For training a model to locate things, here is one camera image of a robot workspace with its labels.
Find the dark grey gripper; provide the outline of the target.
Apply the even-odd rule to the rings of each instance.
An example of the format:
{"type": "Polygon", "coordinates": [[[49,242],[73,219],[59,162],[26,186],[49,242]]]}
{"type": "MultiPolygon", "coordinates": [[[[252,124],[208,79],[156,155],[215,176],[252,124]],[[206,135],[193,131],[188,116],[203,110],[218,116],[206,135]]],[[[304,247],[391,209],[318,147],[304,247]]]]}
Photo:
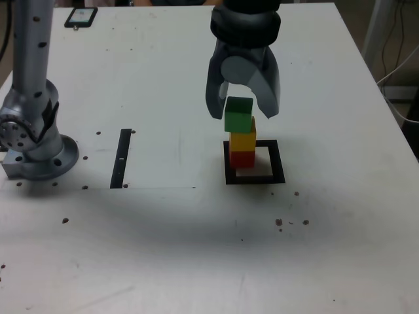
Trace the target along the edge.
{"type": "Polygon", "coordinates": [[[248,87],[267,118],[279,113],[278,64],[269,47],[243,48],[217,39],[206,83],[206,105],[214,119],[222,119],[228,83],[248,87]]]}

